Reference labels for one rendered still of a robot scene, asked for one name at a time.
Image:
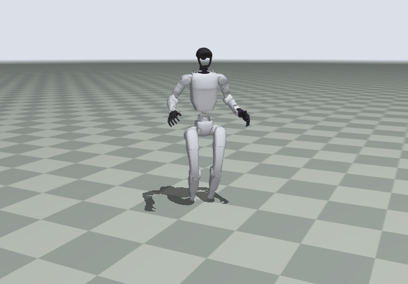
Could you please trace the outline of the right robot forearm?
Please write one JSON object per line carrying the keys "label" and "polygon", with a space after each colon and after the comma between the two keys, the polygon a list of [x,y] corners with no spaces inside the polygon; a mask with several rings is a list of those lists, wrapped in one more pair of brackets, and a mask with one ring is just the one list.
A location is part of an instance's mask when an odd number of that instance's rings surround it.
{"label": "right robot forearm", "polygon": [[177,111],[177,105],[175,101],[172,101],[172,96],[170,96],[167,100],[167,107],[168,107],[168,112],[170,113],[171,111]]}

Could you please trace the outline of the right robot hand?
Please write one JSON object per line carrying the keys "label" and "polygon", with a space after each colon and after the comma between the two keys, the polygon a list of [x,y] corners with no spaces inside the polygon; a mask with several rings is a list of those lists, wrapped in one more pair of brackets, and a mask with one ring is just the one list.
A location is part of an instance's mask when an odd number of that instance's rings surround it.
{"label": "right robot hand", "polygon": [[[169,117],[168,117],[168,124],[170,125],[170,127],[172,127],[171,124],[170,124],[170,122],[171,122],[173,125],[174,125],[173,121],[177,124],[177,122],[175,121],[175,118],[176,118],[178,121],[180,121],[180,120],[177,118],[178,115],[179,115],[179,116],[182,116],[182,115],[181,115],[179,112],[177,112],[176,110],[170,112]],[[173,119],[173,121],[172,121],[172,119]]]}

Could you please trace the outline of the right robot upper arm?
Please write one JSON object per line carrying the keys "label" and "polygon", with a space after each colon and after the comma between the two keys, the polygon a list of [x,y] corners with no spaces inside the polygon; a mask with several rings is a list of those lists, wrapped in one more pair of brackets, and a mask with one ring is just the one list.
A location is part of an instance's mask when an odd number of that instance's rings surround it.
{"label": "right robot upper arm", "polygon": [[182,91],[185,89],[185,86],[189,85],[191,83],[191,79],[192,79],[192,74],[190,75],[182,75],[177,83],[177,85],[175,86],[175,88],[173,89],[173,92],[171,94],[172,96],[172,101],[175,101],[176,104],[178,103],[178,99],[177,97],[182,93]]}

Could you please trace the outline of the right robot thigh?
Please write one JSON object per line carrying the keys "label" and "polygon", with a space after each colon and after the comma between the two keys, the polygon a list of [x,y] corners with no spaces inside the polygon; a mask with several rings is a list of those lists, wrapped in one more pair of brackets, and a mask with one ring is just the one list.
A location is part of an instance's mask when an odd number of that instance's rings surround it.
{"label": "right robot thigh", "polygon": [[189,170],[193,180],[200,179],[199,170],[199,141],[197,127],[190,127],[184,132],[186,140],[186,151],[189,159]]}

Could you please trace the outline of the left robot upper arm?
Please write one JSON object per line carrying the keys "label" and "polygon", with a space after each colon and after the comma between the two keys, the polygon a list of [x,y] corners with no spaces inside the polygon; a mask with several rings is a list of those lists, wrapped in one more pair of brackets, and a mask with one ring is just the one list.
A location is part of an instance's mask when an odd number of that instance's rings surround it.
{"label": "left robot upper arm", "polygon": [[220,84],[220,88],[224,96],[223,101],[225,104],[228,104],[231,100],[233,100],[230,95],[230,88],[228,85],[228,80],[223,74],[219,74],[219,73],[216,73],[216,74],[218,76],[218,79],[219,79],[218,83]]}

